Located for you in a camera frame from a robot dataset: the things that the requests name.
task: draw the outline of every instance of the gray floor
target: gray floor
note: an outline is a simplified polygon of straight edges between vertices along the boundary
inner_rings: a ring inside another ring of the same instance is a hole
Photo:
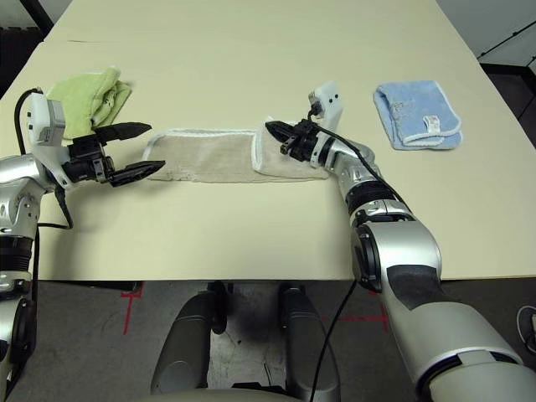
[[[348,289],[346,282],[306,283],[307,294],[328,320]],[[148,394],[152,370],[168,329],[203,282],[148,282],[133,299],[119,291],[45,282],[40,287],[39,343],[10,401],[128,401]],[[284,384],[284,357],[276,320],[278,284],[238,283],[228,331],[213,335],[209,386],[234,382]],[[446,289],[477,308],[536,369],[515,327],[517,309],[536,304],[536,279],[457,281]],[[413,401],[404,370],[382,317],[379,299],[356,289],[332,336],[344,401]]]

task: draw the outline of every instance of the folded towel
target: folded towel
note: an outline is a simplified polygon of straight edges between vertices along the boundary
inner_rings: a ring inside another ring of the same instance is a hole
[[[131,94],[118,81],[121,72],[109,67],[103,73],[86,73],[58,82],[47,97],[60,101],[65,115],[64,138],[87,136],[98,126],[111,124]]]
[[[258,130],[172,129],[157,134],[142,159],[166,161],[151,180],[258,183],[327,177],[308,163],[279,158],[280,146],[264,124]]]
[[[382,84],[374,103],[394,149],[452,149],[461,143],[461,120],[435,81]]]

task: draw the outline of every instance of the blue towel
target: blue towel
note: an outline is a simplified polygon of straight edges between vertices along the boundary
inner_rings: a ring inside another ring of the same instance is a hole
[[[374,103],[394,149],[452,149],[461,143],[461,120],[435,81],[382,84]]]

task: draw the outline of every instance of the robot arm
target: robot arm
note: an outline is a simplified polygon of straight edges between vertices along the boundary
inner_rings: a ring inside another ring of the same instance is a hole
[[[281,153],[337,177],[350,214],[354,275],[381,295],[417,395],[440,402],[534,400],[536,374],[475,309],[441,289],[439,247],[381,178],[372,151],[311,120],[271,121],[266,128],[282,142]]]
[[[108,141],[136,137],[151,128],[141,123],[101,127],[63,147],[61,104],[37,92],[29,97],[31,153],[0,159],[0,400],[7,397],[35,348],[37,278],[30,274],[29,263],[32,245],[38,244],[43,195],[54,192],[67,212],[64,191],[79,181],[95,180],[117,187],[140,180],[164,165],[164,161],[139,162],[116,171],[104,153]],[[68,212],[66,218],[69,226],[45,225],[70,229]]]

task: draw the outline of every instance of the table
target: table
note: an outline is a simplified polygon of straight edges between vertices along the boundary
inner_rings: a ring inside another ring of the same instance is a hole
[[[107,13],[99,10],[106,5]],[[23,90],[115,64],[132,95],[116,118],[170,127],[252,128],[297,119],[338,82],[344,136],[371,147],[386,179],[436,237],[443,278],[536,274],[536,151],[469,48],[431,0],[131,2],[74,0],[0,100],[0,156],[17,153]],[[433,79],[463,121],[449,152],[391,148],[379,83]],[[152,135],[107,147],[117,167]],[[348,216],[333,178],[306,183],[84,183],[71,232],[42,230],[42,279],[342,280]],[[61,221],[54,197],[42,221]]]

